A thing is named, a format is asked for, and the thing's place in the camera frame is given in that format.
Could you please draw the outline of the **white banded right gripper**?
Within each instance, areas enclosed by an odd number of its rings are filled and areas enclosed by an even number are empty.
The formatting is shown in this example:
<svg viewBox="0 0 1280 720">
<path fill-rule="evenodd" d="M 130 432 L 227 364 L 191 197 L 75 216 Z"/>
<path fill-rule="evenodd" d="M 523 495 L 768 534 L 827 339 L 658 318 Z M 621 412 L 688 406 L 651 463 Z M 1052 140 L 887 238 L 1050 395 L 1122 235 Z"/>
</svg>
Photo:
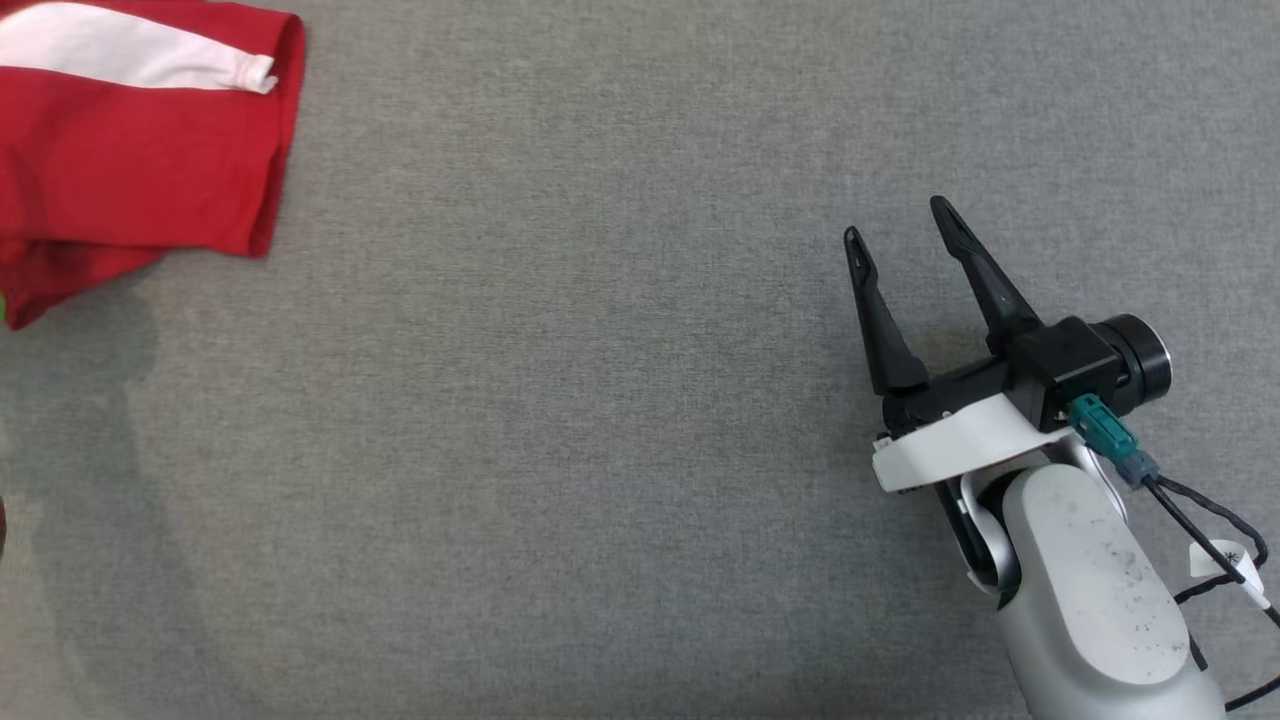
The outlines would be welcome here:
<svg viewBox="0 0 1280 720">
<path fill-rule="evenodd" d="M 945 196 L 931 197 L 931 211 L 978 302 L 988 350 L 1004 356 L 1010 340 L 1043 322 Z M 884 434 L 870 460 L 876 479 L 887 493 L 933 487 L 970 578 L 984 592 L 1012 592 L 1021 569 L 1001 520 L 1002 477 L 1048 464 L 1074 468 L 1076 437 L 1028 421 L 1002 392 L 1004 369 L 993 361 L 931 382 L 881 293 L 877 265 L 855 225 L 844 232 L 844 246 L 867 369 L 882 398 Z"/>
</svg>

